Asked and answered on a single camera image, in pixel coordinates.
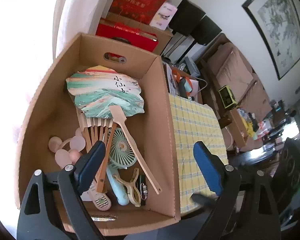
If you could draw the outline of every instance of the cardboard box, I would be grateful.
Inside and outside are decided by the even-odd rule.
[[[166,47],[166,45],[169,43],[169,41],[173,37],[172,32],[169,30],[162,31],[157,28],[151,27],[149,25],[137,22],[135,20],[132,20],[132,19],[129,19],[129,18],[123,17],[118,14],[114,14],[111,12],[109,12],[107,14],[106,19],[108,19],[110,21],[114,21],[114,22],[123,23],[132,28],[139,28],[140,30],[143,30],[148,33],[154,33],[157,36],[158,42],[159,42],[153,51],[153,53],[157,54],[157,55],[160,55],[163,52],[164,48]]]
[[[105,53],[126,57],[126,63],[106,60]],[[151,52],[98,36],[78,34],[58,56],[41,81],[27,110],[18,139],[15,176],[15,200],[20,208],[27,184],[36,169],[44,173],[58,171],[54,154],[48,150],[52,136],[65,140],[79,127],[76,110],[65,79],[76,71],[103,65],[138,80],[145,101],[144,114],[128,117],[126,125],[138,149],[156,177],[162,193],[157,195],[150,182],[146,205],[120,206],[111,188],[112,207],[101,212],[92,202],[84,202],[90,215],[114,215],[115,221],[96,222],[105,236],[126,235],[162,228],[180,220],[178,164],[170,103],[161,58]],[[133,167],[119,170],[129,181]],[[56,203],[65,228],[73,231],[59,192]]]
[[[247,130],[242,122],[242,119],[236,108],[229,111],[229,115],[232,117],[232,123],[228,125],[228,129],[233,136],[233,140],[239,148],[246,145],[248,139]]]

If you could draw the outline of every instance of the yellow plaid cloth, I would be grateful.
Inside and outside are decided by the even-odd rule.
[[[209,190],[193,157],[193,145],[197,141],[203,141],[210,152],[219,156],[224,164],[228,164],[228,159],[222,132],[213,110],[207,105],[179,96],[169,94],[169,99],[178,158],[180,212],[184,216],[199,207],[190,199],[193,193],[215,195]]]

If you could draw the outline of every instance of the gift bag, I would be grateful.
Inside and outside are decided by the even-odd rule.
[[[110,12],[149,24],[166,0],[114,0]]]

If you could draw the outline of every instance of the sofa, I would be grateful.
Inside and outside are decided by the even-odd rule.
[[[231,43],[225,34],[219,34],[199,57],[196,64],[203,77],[208,73],[210,78],[212,76],[214,82],[218,83],[219,87],[229,85],[238,105],[247,113],[254,113],[258,122],[261,122],[271,111],[269,97],[258,75],[239,49]],[[204,103],[207,103],[204,97],[205,94],[202,93],[202,100]],[[213,102],[213,106],[210,106],[216,108],[218,107],[216,105],[220,106],[216,102]],[[229,142],[231,141],[231,137],[227,131],[224,132],[224,138],[226,146],[231,144]],[[249,137],[246,146],[242,147],[241,151],[246,152],[260,148],[261,146],[261,139],[253,140]]]

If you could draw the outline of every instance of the landscape painting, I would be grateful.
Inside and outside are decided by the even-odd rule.
[[[300,22],[293,0],[247,0],[280,80],[300,60]]]

